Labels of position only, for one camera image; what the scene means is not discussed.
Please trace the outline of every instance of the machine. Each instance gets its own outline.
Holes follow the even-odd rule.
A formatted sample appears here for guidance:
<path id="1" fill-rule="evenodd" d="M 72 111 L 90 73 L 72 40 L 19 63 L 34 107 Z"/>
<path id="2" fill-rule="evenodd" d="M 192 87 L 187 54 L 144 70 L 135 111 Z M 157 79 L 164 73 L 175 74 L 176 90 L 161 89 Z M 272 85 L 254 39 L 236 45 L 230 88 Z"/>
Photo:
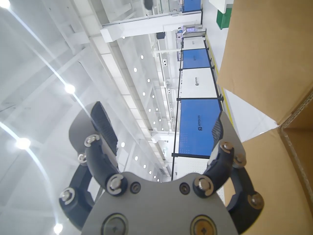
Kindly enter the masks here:
<path id="1" fill-rule="evenodd" d="M 117 137 L 105 109 L 96 102 L 86 110 L 69 129 L 80 165 L 59 198 L 82 235 L 238 235 L 260 215 L 263 198 L 245 170 L 245 150 L 225 112 L 212 130 L 206 171 L 157 183 L 119 171 Z M 87 191 L 92 177 L 105 189 L 96 202 Z M 236 194 L 225 207 L 216 191 L 229 177 Z"/>

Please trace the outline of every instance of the ceiling light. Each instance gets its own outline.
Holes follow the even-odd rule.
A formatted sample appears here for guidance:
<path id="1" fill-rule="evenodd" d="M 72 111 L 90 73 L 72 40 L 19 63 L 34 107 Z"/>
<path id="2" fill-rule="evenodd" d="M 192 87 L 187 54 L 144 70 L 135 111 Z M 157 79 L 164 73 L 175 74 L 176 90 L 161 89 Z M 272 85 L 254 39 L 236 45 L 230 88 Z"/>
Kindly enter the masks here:
<path id="1" fill-rule="evenodd" d="M 18 138 L 15 145 L 21 150 L 26 150 L 30 147 L 30 140 L 27 138 Z"/>
<path id="2" fill-rule="evenodd" d="M 72 84 L 66 84 L 64 89 L 69 94 L 73 94 L 75 92 L 75 87 Z"/>
<path id="3" fill-rule="evenodd" d="M 10 1 L 9 0 L 0 0 L 0 7 L 4 9 L 10 8 Z"/>
<path id="4" fill-rule="evenodd" d="M 60 223 L 57 223 L 54 227 L 53 227 L 53 231 L 55 232 L 55 234 L 60 234 L 61 231 L 63 230 L 63 225 Z"/>

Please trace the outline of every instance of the cardboard box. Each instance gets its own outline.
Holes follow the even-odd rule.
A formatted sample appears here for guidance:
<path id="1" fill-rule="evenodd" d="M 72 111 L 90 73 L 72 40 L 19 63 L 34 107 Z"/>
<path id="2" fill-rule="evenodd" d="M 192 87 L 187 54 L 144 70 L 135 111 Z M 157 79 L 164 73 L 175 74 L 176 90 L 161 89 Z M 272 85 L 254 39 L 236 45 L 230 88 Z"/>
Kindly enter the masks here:
<path id="1" fill-rule="evenodd" d="M 235 0 L 218 84 L 280 125 L 244 142 L 265 201 L 245 234 L 313 234 L 313 0 Z"/>

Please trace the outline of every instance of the yellow floor line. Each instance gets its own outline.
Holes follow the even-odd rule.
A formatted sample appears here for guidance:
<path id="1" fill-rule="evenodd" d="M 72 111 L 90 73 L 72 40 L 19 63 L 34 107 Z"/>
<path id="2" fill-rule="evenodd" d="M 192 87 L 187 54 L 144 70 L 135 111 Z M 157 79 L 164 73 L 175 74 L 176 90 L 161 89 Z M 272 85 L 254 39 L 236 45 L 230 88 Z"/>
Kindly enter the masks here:
<path id="1" fill-rule="evenodd" d="M 211 44 L 210 44 L 210 41 L 207 37 L 207 34 L 205 34 L 205 41 L 207 43 L 207 46 L 209 48 L 209 52 L 211 53 L 211 57 L 212 57 L 212 60 L 213 60 L 213 64 L 215 66 L 215 70 L 216 70 L 216 73 L 218 75 L 218 67 L 217 67 L 217 64 L 216 64 L 216 60 L 215 60 L 215 57 L 214 57 L 214 54 L 213 54 L 213 51 L 212 51 L 212 47 L 211 47 Z M 228 106 L 228 101 L 226 99 L 226 96 L 225 96 L 225 92 L 224 92 L 224 89 L 222 87 L 219 87 L 221 90 L 222 90 L 222 94 L 223 94 L 223 98 L 224 98 L 224 103 L 225 103 L 225 106 L 226 106 L 226 109 L 227 109 L 227 113 L 228 113 L 228 117 L 229 117 L 229 120 L 230 122 L 232 123 L 232 125 L 234 125 L 233 123 L 233 119 L 232 119 L 232 116 L 230 114 L 230 110 L 229 110 L 229 106 Z"/>

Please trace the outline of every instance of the logo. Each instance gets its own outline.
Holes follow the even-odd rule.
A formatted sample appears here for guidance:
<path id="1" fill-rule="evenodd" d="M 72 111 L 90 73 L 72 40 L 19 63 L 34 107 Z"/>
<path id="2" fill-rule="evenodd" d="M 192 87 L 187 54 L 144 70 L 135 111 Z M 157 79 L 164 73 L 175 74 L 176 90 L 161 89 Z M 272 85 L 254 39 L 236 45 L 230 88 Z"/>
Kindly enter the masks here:
<path id="1" fill-rule="evenodd" d="M 198 116 L 198 130 L 202 131 L 202 127 L 201 127 L 201 118 L 200 116 Z"/>

